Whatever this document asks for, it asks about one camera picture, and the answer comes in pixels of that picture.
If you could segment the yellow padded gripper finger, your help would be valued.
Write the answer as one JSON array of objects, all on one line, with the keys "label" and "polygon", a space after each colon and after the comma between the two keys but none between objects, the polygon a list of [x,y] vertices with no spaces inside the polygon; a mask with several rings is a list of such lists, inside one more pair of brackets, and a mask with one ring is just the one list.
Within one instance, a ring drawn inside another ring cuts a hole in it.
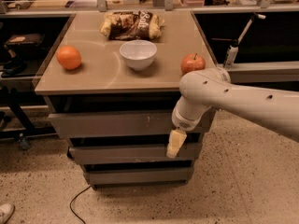
[{"label": "yellow padded gripper finger", "polygon": [[185,142],[186,137],[187,134],[180,129],[175,129],[171,131],[171,133],[169,134],[166,151],[166,156],[168,158],[175,158],[177,156],[180,148],[183,146]]}]

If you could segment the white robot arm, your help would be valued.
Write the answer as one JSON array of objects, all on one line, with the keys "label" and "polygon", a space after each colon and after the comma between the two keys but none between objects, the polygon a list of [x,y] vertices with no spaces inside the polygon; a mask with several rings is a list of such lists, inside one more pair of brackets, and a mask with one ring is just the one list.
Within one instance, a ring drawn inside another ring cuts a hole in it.
[{"label": "white robot arm", "polygon": [[226,110],[293,141],[299,141],[299,93],[235,85],[223,68],[191,71],[179,82],[166,156],[175,158],[187,132],[209,108]]}]

